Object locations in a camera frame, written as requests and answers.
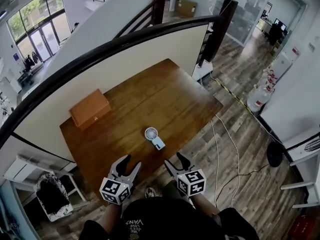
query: red label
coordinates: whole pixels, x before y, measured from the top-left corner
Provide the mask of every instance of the red label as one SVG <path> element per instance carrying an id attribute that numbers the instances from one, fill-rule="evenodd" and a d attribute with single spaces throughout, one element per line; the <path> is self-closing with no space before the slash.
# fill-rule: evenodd
<path id="1" fill-rule="evenodd" d="M 258 100 L 254 103 L 254 105 L 256 105 L 257 107 L 262 107 L 262 103 Z"/>

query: glass door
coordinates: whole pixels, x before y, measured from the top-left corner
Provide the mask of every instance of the glass door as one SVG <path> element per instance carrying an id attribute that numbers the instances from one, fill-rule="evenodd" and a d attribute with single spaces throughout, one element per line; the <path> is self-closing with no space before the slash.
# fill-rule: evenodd
<path id="1" fill-rule="evenodd" d="M 51 22 L 47 23 L 43 27 L 41 27 L 43 36 L 45 38 L 45 41 L 47 42 L 50 50 L 51 50 L 51 55 L 55 55 L 57 51 L 59 50 L 59 44 L 57 41 L 57 38 L 55 36 L 54 30 L 52 28 Z"/>
<path id="2" fill-rule="evenodd" d="M 32 42 L 34 43 L 35 48 L 38 51 L 38 54 L 41 56 L 42 61 L 45 62 L 47 59 L 51 58 L 48 47 L 46 46 L 43 37 L 40 34 L 40 30 L 33 32 L 30 37 Z"/>

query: shoe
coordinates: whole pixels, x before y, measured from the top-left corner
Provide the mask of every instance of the shoe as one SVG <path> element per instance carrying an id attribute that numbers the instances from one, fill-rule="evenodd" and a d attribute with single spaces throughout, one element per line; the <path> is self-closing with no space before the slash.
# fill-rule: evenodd
<path id="1" fill-rule="evenodd" d="M 144 192 L 145 198 L 154 198 L 156 196 L 156 191 L 154 190 L 153 187 L 147 187 L 145 192 Z"/>

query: yellow and black tape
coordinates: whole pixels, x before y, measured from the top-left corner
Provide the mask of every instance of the yellow and black tape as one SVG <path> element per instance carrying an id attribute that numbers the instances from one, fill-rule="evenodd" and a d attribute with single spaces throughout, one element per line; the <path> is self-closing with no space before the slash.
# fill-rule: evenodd
<path id="1" fill-rule="evenodd" d="M 213 76 L 211 76 L 211 78 L 218 84 L 220 85 L 223 89 L 225 89 L 228 93 L 230 93 L 238 102 L 241 103 L 242 106 L 244 106 L 246 108 L 246 110 L 249 111 L 249 113 L 251 115 L 253 115 L 255 117 L 255 115 L 252 113 L 252 111 L 250 110 L 250 108 L 248 108 L 248 106 L 237 97 L 237 95 L 235 95 L 232 91 L 230 91 L 227 87 L 225 87 L 222 83 L 220 83 L 217 79 L 215 79 Z"/>

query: cardboard box on floor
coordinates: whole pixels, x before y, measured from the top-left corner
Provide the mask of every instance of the cardboard box on floor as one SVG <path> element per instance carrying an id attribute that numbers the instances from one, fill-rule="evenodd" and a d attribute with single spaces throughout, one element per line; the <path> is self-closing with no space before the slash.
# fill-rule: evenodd
<path id="1" fill-rule="evenodd" d="M 197 3 L 191 0 L 175 0 L 174 11 L 180 16 L 192 18 L 195 16 Z"/>

